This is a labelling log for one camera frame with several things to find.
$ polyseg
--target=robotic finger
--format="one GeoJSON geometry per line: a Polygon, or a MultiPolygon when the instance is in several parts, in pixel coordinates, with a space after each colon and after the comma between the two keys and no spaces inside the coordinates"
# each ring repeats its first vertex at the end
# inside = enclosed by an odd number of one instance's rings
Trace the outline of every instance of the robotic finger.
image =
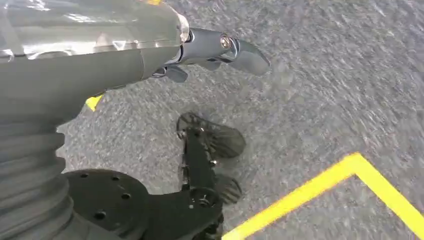
{"type": "Polygon", "coordinates": [[[197,64],[214,71],[221,63],[256,76],[263,75],[270,69],[270,62],[253,44],[223,32],[190,28],[188,38],[181,45],[177,56],[158,69],[153,77],[167,76],[181,83],[188,75],[178,65],[197,64]]]}

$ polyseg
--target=mounting hole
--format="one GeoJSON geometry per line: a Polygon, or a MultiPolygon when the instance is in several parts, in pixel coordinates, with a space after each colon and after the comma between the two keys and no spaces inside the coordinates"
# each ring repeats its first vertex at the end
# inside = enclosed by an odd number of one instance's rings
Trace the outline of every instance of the mounting hole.
{"type": "Polygon", "coordinates": [[[93,216],[97,220],[103,220],[106,218],[106,212],[105,211],[98,211],[93,216]]]}
{"type": "Polygon", "coordinates": [[[122,198],[123,200],[127,200],[131,198],[131,195],[129,193],[124,193],[120,196],[120,198],[122,198]]]}

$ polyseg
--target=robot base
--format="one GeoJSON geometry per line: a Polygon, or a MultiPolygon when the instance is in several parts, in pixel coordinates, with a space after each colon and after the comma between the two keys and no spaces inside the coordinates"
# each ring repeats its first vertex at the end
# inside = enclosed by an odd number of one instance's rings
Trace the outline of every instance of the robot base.
{"type": "Polygon", "coordinates": [[[141,182],[121,172],[71,171],[65,175],[75,212],[126,240],[221,239],[223,203],[236,203],[242,191],[235,179],[214,173],[214,158],[236,157],[246,143],[237,130],[193,113],[181,115],[177,132],[184,141],[181,191],[151,195],[141,182]],[[195,121],[183,125],[187,117],[195,121]]]}

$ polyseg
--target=black wheel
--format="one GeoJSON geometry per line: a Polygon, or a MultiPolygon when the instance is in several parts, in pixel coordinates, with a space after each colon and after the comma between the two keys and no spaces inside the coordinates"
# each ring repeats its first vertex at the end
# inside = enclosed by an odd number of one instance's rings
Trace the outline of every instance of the black wheel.
{"type": "Polygon", "coordinates": [[[221,215],[218,220],[196,235],[193,240],[221,240],[224,235],[224,216],[221,215]]]}
{"type": "Polygon", "coordinates": [[[237,180],[219,173],[215,175],[215,180],[215,191],[224,204],[235,204],[242,198],[242,188],[237,180]]]}
{"type": "Polygon", "coordinates": [[[237,129],[210,122],[191,112],[182,114],[177,121],[176,131],[180,139],[184,139],[188,128],[198,130],[213,159],[235,158],[246,147],[245,138],[237,129]]]}

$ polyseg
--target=black flexible cover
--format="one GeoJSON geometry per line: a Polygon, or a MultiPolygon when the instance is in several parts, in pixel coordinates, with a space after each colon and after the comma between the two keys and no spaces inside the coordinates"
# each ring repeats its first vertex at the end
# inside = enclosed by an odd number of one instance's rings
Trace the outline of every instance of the black flexible cover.
{"type": "Polygon", "coordinates": [[[73,213],[57,126],[141,69],[140,51],[0,64],[0,240],[119,239],[73,213]]]}

